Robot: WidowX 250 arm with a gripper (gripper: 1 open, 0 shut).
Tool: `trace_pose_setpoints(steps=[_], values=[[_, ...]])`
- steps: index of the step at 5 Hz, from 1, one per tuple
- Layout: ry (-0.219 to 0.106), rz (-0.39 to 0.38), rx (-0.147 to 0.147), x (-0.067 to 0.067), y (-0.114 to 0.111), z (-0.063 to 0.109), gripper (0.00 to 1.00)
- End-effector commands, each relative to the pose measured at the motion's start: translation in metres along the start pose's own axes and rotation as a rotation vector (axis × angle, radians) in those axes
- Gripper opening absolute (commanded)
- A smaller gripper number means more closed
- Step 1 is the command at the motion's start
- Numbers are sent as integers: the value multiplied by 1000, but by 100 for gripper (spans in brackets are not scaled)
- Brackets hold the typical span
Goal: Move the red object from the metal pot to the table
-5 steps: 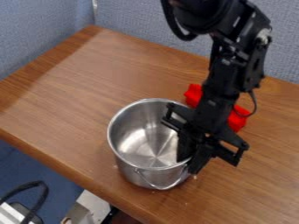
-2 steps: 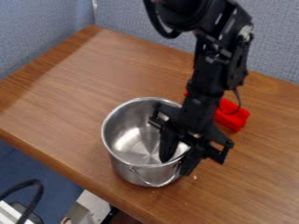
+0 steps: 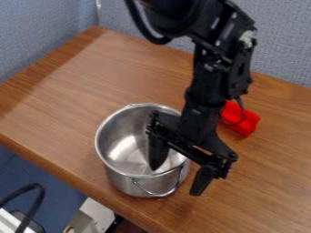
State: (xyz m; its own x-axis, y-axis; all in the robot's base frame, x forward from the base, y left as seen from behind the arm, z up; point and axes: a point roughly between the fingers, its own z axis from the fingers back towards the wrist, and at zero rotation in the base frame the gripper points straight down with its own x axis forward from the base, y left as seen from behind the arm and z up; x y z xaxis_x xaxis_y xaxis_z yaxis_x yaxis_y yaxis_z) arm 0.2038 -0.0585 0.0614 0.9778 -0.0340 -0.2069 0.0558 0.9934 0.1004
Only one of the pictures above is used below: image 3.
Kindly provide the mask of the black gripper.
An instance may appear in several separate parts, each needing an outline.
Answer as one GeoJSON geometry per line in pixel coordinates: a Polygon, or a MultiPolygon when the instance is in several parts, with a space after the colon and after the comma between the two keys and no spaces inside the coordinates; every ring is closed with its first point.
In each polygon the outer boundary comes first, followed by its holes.
{"type": "Polygon", "coordinates": [[[224,101],[196,103],[187,100],[179,115],[154,110],[147,125],[150,168],[158,170],[174,149],[200,165],[190,195],[199,197],[212,179],[227,178],[238,161],[234,149],[218,135],[224,101]]]}

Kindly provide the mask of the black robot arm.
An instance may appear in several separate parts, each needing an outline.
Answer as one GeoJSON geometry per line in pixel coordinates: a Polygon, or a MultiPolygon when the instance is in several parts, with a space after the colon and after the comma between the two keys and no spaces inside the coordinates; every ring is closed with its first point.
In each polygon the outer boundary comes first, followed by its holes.
{"type": "Polygon", "coordinates": [[[238,154],[218,136],[226,102],[244,106],[250,91],[250,63],[255,22],[231,0],[124,0],[144,38],[164,45],[179,37],[195,44],[194,79],[184,92],[183,112],[155,111],[147,126],[150,167],[175,150],[200,165],[190,189],[200,196],[212,180],[226,178],[238,154]]]}

